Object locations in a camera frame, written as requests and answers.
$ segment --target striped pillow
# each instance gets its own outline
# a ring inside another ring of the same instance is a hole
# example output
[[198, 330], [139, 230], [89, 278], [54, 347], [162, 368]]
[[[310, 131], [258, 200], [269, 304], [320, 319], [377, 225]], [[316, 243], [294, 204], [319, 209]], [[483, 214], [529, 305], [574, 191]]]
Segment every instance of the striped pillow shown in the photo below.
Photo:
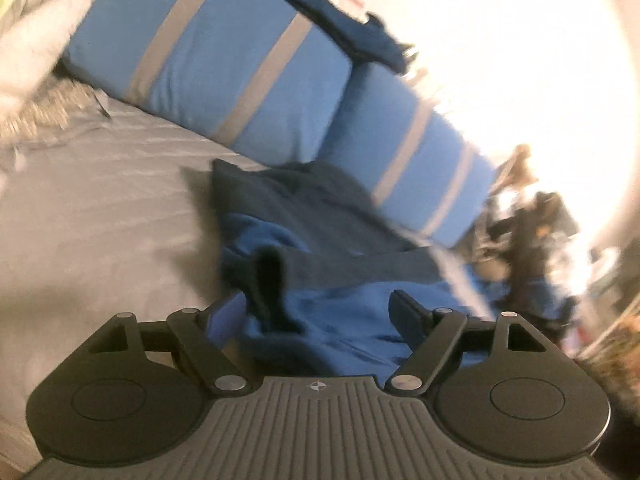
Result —
[[356, 67], [319, 158], [354, 176], [392, 221], [446, 246], [480, 213], [494, 168], [379, 64]]
[[284, 0], [96, 0], [64, 61], [112, 97], [269, 165], [315, 158], [351, 71]]

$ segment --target silver screw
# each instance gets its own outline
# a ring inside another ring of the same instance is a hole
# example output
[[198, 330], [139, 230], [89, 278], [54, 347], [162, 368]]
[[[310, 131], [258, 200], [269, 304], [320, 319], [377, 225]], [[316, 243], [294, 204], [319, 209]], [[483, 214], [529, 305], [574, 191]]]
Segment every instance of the silver screw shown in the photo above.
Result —
[[396, 375], [391, 379], [391, 385], [396, 390], [411, 391], [422, 386], [422, 381], [415, 375]]
[[239, 375], [223, 375], [216, 379], [215, 385], [224, 392], [236, 392], [246, 386], [246, 381]]

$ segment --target ribbed gray panel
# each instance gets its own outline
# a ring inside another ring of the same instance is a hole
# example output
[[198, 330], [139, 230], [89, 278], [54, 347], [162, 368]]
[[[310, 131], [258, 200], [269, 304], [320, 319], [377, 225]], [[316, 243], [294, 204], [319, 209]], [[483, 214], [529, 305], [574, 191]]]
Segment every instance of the ribbed gray panel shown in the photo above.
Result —
[[82, 468], [46, 460], [29, 480], [601, 480], [588, 458], [526, 469], [478, 458], [448, 439], [419, 400], [371, 378], [269, 378], [224, 399], [179, 446], [146, 463]]

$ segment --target blue cloth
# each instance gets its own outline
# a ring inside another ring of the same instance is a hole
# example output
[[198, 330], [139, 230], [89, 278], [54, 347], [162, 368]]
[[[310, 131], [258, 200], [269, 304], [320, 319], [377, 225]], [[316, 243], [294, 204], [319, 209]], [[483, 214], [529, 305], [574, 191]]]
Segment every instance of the blue cloth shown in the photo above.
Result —
[[375, 61], [396, 73], [407, 70], [404, 47], [390, 37], [379, 18], [360, 23], [336, 9], [329, 0], [287, 0], [335, 41], [354, 62]]
[[[69, 71], [126, 100], [130, 80], [176, 0], [96, 0], [63, 55]], [[205, 0], [140, 107], [215, 140], [296, 15], [284, 0]], [[267, 165], [316, 157], [351, 61], [315, 25], [230, 147]]]
[[[404, 145], [419, 102], [404, 81], [386, 67], [375, 63], [357, 66], [318, 159], [341, 168], [373, 192]], [[430, 233], [434, 241], [451, 247], [480, 213], [495, 170], [436, 112], [420, 133], [421, 140], [380, 204], [380, 211], [405, 228], [422, 231], [447, 203], [447, 194], [462, 167], [464, 179]], [[461, 160], [465, 160], [466, 149], [472, 153], [464, 168]]]
[[296, 375], [371, 375], [382, 385], [411, 353], [389, 320], [394, 290], [468, 313], [428, 249], [389, 229], [331, 165], [245, 173], [218, 160], [212, 186], [222, 273], [250, 302], [238, 339], [256, 358]]

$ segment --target beige stripe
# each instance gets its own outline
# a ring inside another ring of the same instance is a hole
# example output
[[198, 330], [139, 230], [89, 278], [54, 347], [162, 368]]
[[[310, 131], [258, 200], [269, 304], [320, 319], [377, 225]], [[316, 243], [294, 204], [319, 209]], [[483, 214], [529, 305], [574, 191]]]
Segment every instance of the beige stripe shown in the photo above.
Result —
[[460, 150], [458, 165], [453, 177], [451, 177], [451, 181], [449, 182], [449, 188], [442, 197], [442, 200], [440, 200], [440, 205], [436, 211], [433, 212], [431, 218], [427, 220], [427, 223], [422, 228], [421, 233], [425, 236], [431, 236], [436, 229], [440, 227], [440, 224], [442, 224], [442, 221], [445, 219], [447, 214], [449, 214], [451, 207], [458, 198], [460, 190], [462, 190], [462, 186], [466, 181], [466, 176], [469, 174], [469, 170], [471, 170], [475, 153], [474, 147], [469, 142], [463, 142], [464, 146], [462, 147], [462, 150]]
[[414, 112], [414, 118], [409, 125], [409, 129], [404, 134], [400, 146], [398, 146], [396, 156], [386, 168], [385, 173], [371, 194], [374, 204], [382, 204], [389, 195], [391, 195], [409, 161], [412, 156], [414, 156], [415, 150], [420, 146], [420, 142], [422, 142], [432, 111], [433, 102], [420, 101], [418, 103]]
[[177, 0], [174, 3], [131, 77], [127, 90], [128, 102], [141, 105], [146, 100], [151, 85], [156, 81], [175, 43], [204, 2], [205, 0]]
[[298, 50], [313, 26], [302, 14], [296, 14], [285, 31], [265, 56], [258, 70], [236, 102], [236, 106], [220, 125], [213, 139], [223, 146], [230, 146], [242, 133], [271, 87]]

